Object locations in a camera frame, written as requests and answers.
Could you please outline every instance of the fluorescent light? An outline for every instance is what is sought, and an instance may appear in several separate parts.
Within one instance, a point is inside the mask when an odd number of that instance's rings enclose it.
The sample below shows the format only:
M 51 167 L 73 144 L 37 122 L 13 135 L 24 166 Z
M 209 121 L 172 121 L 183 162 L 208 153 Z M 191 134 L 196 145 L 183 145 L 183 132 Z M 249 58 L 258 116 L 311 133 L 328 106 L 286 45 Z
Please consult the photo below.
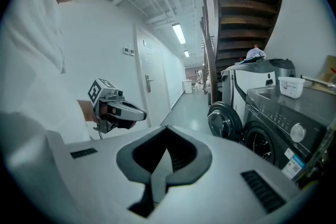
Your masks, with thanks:
M 173 29 L 181 44 L 185 44 L 184 34 L 180 24 L 173 24 Z

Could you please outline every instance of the cloth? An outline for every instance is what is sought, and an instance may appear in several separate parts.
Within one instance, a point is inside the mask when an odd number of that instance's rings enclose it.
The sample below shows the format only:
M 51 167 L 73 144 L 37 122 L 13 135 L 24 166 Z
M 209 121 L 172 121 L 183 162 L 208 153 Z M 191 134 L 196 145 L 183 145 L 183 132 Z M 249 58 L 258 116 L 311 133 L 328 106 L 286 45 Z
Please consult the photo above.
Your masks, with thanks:
M 247 55 L 246 55 L 246 59 L 252 59 L 255 57 L 264 57 L 266 58 L 266 54 L 264 53 L 264 51 L 262 51 L 259 48 L 253 48 L 252 50 L 249 50 Z
M 65 52 L 56 0 L 11 1 L 0 23 L 0 59 L 3 115 L 35 121 L 65 143 L 90 140 L 83 112 L 61 79 Z

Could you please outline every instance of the hallway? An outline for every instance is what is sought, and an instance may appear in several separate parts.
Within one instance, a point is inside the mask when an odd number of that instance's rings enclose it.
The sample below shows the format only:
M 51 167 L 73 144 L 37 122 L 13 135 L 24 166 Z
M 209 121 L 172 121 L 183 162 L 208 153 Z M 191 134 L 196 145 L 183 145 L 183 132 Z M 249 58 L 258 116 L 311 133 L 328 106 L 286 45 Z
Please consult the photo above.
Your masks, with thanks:
M 184 93 L 161 125 L 175 125 L 211 135 L 207 122 L 208 109 L 204 92 Z

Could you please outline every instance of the door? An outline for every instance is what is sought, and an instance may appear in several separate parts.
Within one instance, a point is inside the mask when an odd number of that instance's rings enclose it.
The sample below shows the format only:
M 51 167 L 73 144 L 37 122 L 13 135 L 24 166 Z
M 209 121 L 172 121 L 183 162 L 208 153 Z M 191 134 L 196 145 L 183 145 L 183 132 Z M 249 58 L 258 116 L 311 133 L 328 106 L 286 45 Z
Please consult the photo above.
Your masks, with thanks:
M 142 30 L 137 31 L 141 80 L 149 124 L 160 125 L 170 113 L 170 101 L 159 42 Z

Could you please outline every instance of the wall outlet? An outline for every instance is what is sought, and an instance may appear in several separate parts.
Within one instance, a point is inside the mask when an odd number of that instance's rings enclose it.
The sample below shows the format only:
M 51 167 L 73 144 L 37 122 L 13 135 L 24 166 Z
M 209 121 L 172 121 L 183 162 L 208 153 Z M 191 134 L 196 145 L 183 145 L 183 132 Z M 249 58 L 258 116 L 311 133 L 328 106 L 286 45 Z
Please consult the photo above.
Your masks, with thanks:
M 128 48 L 122 48 L 122 52 L 124 53 L 124 54 L 130 54 L 130 49 L 128 49 Z

